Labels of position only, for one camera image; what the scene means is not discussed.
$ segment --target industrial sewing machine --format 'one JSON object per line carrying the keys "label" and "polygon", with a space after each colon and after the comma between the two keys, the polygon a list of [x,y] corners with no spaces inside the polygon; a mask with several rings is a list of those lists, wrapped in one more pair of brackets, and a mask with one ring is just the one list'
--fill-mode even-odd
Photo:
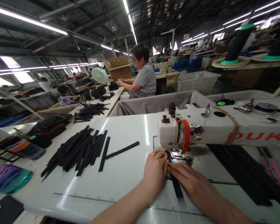
{"label": "industrial sewing machine", "polygon": [[280,98],[196,108],[174,103],[158,113],[161,145],[172,158],[191,159],[191,144],[280,146]]}

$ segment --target finger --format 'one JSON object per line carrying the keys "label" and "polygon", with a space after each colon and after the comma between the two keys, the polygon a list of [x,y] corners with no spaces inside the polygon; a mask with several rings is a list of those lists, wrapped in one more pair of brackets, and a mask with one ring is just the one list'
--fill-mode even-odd
{"label": "finger", "polygon": [[178,171],[179,173],[184,175],[186,178],[191,178],[191,172],[184,168],[182,165],[170,163],[169,166],[175,171]]}
{"label": "finger", "polygon": [[156,150],[152,151],[151,153],[149,153],[149,155],[155,156],[160,151],[162,151],[162,150],[156,149]]}
{"label": "finger", "polygon": [[171,173],[183,186],[187,185],[187,178],[184,175],[182,175],[181,173],[175,171],[170,166],[168,166],[167,169],[168,169],[169,173]]}
{"label": "finger", "polygon": [[164,156],[165,153],[166,153],[166,152],[165,152],[164,150],[159,151],[159,152],[155,155],[155,158],[156,158],[156,159],[160,159],[160,158],[162,158],[162,157]]}
{"label": "finger", "polygon": [[164,164],[164,178],[166,178],[167,176],[167,168],[168,168],[168,163],[169,163],[169,160],[166,160],[165,164]]}
{"label": "finger", "polygon": [[188,171],[190,171],[191,173],[196,172],[189,164],[187,163],[179,163],[179,165],[183,166],[184,168],[186,168]]}

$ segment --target green spool base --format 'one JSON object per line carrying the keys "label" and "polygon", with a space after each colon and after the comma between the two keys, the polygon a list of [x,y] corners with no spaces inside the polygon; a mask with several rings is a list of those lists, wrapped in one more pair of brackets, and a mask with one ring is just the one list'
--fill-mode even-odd
{"label": "green spool base", "polygon": [[239,61],[238,59],[233,60],[233,61],[222,61],[220,64],[224,64],[224,65],[231,65],[231,64],[237,64]]}
{"label": "green spool base", "polygon": [[280,55],[279,56],[269,56],[269,55],[267,55],[267,56],[264,56],[262,58],[262,60],[264,60],[264,61],[280,60]]}

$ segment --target white plastic bin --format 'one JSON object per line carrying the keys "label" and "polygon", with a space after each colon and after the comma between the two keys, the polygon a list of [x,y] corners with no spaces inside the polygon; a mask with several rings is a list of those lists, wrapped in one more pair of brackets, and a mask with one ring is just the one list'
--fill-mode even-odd
{"label": "white plastic bin", "polygon": [[217,102],[221,99],[222,94],[224,94],[224,99],[240,101],[240,100],[251,100],[251,99],[266,99],[271,98],[272,93],[268,93],[260,90],[245,90],[231,93],[220,93],[214,95],[206,96],[213,102]]}
{"label": "white plastic bin", "polygon": [[177,79],[177,92],[195,89],[203,95],[208,95],[220,76],[208,71],[180,74]]}

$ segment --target fabric bin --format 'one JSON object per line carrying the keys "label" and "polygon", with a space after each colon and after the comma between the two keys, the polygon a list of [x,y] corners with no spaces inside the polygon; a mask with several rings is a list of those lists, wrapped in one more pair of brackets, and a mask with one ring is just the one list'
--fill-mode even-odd
{"label": "fabric bin", "polygon": [[176,91],[181,92],[195,89],[203,95],[209,95],[220,76],[220,74],[208,71],[180,74],[177,80]]}

